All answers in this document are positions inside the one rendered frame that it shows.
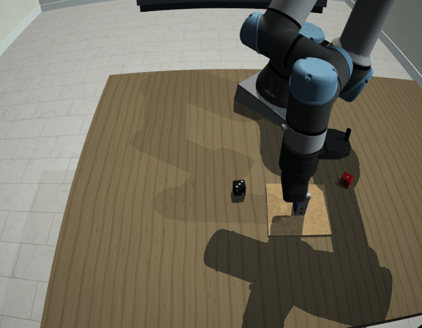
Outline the red die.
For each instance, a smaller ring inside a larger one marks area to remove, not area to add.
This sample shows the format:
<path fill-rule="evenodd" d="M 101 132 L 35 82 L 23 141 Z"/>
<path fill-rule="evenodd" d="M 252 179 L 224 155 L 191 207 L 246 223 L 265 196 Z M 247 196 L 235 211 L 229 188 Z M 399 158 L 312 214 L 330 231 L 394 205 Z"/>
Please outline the red die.
<path fill-rule="evenodd" d="M 353 181 L 353 176 L 345 172 L 339 184 L 345 187 L 346 189 L 348 189 L 352 181 Z"/>

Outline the tan flat mat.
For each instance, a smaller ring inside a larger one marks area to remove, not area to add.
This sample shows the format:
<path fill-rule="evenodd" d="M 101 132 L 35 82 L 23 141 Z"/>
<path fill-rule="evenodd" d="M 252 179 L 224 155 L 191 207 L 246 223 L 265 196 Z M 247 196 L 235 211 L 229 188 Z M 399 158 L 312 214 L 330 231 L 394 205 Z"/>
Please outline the tan flat mat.
<path fill-rule="evenodd" d="M 309 185 L 311 199 L 305 215 L 295 215 L 293 202 L 285 202 L 282 184 L 266 184 L 268 237 L 332 236 L 324 185 Z"/>

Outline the black die with white pips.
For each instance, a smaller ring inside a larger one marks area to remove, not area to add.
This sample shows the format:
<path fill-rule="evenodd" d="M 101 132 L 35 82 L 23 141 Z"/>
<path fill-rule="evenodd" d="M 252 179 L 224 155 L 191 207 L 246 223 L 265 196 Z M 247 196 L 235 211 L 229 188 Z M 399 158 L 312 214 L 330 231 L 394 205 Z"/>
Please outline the black die with white pips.
<path fill-rule="evenodd" d="M 245 180 L 233 181 L 233 193 L 234 193 L 234 196 L 240 196 L 240 195 L 246 194 Z"/>

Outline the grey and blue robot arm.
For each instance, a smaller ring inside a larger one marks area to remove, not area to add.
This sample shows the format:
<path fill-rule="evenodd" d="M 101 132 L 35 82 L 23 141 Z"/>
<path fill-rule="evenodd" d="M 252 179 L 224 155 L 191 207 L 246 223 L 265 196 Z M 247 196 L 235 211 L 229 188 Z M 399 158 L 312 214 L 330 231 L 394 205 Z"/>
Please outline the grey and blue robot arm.
<path fill-rule="evenodd" d="M 287 109 L 295 132 L 324 133 L 336 99 L 354 101 L 372 77 L 370 54 L 396 1 L 356 0 L 341 37 L 331 43 L 306 22 L 317 0 L 272 0 L 264 14 L 250 14 L 240 40 L 270 59 L 256 80 L 260 96 Z"/>

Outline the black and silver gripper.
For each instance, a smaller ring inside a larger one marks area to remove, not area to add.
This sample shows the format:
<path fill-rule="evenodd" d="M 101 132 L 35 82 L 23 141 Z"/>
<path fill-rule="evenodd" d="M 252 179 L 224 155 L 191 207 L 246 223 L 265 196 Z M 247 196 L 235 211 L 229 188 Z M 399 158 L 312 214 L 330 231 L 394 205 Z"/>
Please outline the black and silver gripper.
<path fill-rule="evenodd" d="M 306 136 L 282 125 L 284 138 L 280 151 L 279 167 L 283 200 L 297 202 L 295 215 L 305 215 L 311 194 L 308 193 L 310 178 L 316 173 L 319 159 L 341 159 L 349 156 L 351 129 L 346 132 L 326 129 L 324 134 Z"/>

